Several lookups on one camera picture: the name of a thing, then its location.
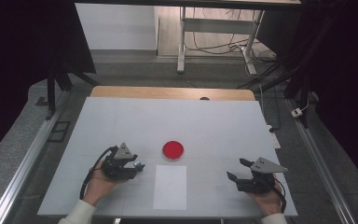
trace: dark curtain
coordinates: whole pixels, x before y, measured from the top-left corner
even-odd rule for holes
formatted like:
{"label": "dark curtain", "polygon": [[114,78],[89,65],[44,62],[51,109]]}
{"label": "dark curtain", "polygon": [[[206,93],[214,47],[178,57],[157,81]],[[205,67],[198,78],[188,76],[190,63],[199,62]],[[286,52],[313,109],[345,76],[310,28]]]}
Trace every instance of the dark curtain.
{"label": "dark curtain", "polygon": [[358,167],[358,1],[347,1],[314,61],[316,111]]}
{"label": "dark curtain", "polygon": [[0,1],[0,141],[26,104],[29,88],[61,63],[95,73],[75,4]]}

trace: person's arm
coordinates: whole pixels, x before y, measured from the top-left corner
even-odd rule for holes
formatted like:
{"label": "person's arm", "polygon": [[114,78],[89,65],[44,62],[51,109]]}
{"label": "person's arm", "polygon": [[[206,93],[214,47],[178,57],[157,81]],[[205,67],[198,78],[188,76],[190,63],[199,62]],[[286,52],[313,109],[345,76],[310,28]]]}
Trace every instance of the person's arm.
{"label": "person's arm", "polygon": [[115,186],[127,181],[110,180],[103,174],[103,171],[100,170],[101,164],[102,161],[98,164],[96,170],[92,174],[83,200],[78,200],[71,213],[69,213],[67,217],[61,219],[59,224],[90,223],[92,215],[94,215],[94,212],[97,209],[97,202],[108,195]]}
{"label": "person's arm", "polygon": [[[282,191],[281,186],[275,182],[275,188]],[[274,191],[264,194],[248,193],[263,213],[263,224],[287,224],[286,218],[281,213],[281,198]]]}

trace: white paper sheet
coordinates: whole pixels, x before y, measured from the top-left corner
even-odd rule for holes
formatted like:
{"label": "white paper sheet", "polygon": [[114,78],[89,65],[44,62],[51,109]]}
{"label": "white paper sheet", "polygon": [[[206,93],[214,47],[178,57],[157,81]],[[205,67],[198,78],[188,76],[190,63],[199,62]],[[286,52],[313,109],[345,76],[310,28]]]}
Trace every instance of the white paper sheet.
{"label": "white paper sheet", "polygon": [[157,165],[153,209],[187,209],[185,166]]}

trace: table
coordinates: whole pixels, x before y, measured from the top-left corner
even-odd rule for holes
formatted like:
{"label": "table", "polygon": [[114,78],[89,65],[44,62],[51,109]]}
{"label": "table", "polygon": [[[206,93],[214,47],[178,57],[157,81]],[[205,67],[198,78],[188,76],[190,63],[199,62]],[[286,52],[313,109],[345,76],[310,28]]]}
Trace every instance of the table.
{"label": "table", "polygon": [[76,3],[162,6],[162,7],[215,7],[255,10],[300,11],[303,6],[291,0],[75,0]]}
{"label": "table", "polygon": [[[208,97],[211,101],[200,101],[200,97]],[[169,140],[180,141],[185,147],[185,154],[178,161],[162,158],[162,145]],[[240,177],[251,177],[248,168],[240,165],[240,157],[251,161],[264,157],[278,163],[253,94],[247,90],[148,87],[94,88],[80,113],[38,215],[67,215],[76,203],[90,166],[106,148],[122,142],[139,155],[146,167],[102,200],[96,216],[261,216],[252,199],[238,192],[226,174],[230,171]],[[172,207],[164,202],[166,207],[161,209],[156,203],[159,193],[156,183],[161,178],[157,173],[167,167],[185,171],[184,177],[176,178],[184,179],[186,188],[175,192],[185,195],[185,200],[182,205],[171,204]],[[277,177],[287,189],[285,214],[296,216],[284,176],[278,174]]]}
{"label": "table", "polygon": [[[280,5],[300,5],[299,0],[258,0],[260,4],[274,3]],[[181,34],[178,53],[177,72],[185,72],[185,32],[218,33],[218,34],[241,34],[249,35],[246,47],[241,48],[241,53],[246,62],[250,76],[256,75],[255,66],[250,55],[258,27],[263,17],[264,10],[259,11],[254,21],[226,21],[210,19],[186,18],[186,7],[181,7],[180,22]]]}

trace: red disc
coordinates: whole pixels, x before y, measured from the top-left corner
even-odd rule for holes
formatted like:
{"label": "red disc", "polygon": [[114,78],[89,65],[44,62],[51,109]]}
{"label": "red disc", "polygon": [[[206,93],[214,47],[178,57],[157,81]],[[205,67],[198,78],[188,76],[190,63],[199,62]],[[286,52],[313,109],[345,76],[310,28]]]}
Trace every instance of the red disc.
{"label": "red disc", "polygon": [[179,159],[184,151],[182,144],[176,141],[167,142],[162,148],[162,153],[169,160]]}

